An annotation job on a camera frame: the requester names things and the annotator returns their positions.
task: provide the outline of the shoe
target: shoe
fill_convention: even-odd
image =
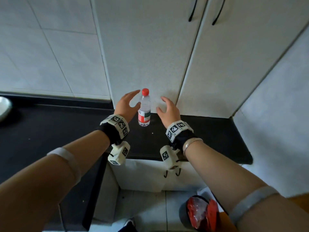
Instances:
[[[123,225],[123,227],[127,226],[129,223],[132,223],[132,225],[135,227],[135,221],[134,218],[130,218],[126,221],[126,223]]]

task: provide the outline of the red bottle cap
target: red bottle cap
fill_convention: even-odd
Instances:
[[[143,89],[142,91],[141,91],[141,94],[143,95],[143,96],[148,96],[149,95],[149,89]]]

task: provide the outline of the bottle label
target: bottle label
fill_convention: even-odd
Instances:
[[[138,120],[142,123],[149,122],[149,120],[150,120],[150,110],[149,111],[138,110]]]

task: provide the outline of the water bottle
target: water bottle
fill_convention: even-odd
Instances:
[[[138,123],[140,126],[147,126],[150,123],[150,97],[149,89],[143,89],[141,91],[141,108],[138,110]]]

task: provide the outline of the bottle base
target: bottle base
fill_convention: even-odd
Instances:
[[[140,126],[146,127],[146,126],[148,126],[148,125],[150,124],[150,121],[147,122],[147,123],[142,123],[142,122],[138,121],[138,124],[139,124]]]

